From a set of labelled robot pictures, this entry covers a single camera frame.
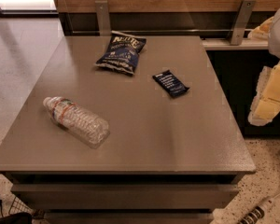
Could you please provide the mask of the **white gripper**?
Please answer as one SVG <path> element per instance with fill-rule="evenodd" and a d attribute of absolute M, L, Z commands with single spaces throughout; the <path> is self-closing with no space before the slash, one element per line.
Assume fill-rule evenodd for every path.
<path fill-rule="evenodd" d="M 269 52 L 280 59 L 280 8 L 273 17 L 253 29 L 248 39 L 268 39 Z M 280 112 L 280 61 L 273 68 L 264 66 L 259 74 L 248 121 L 254 126 L 264 126 Z"/>

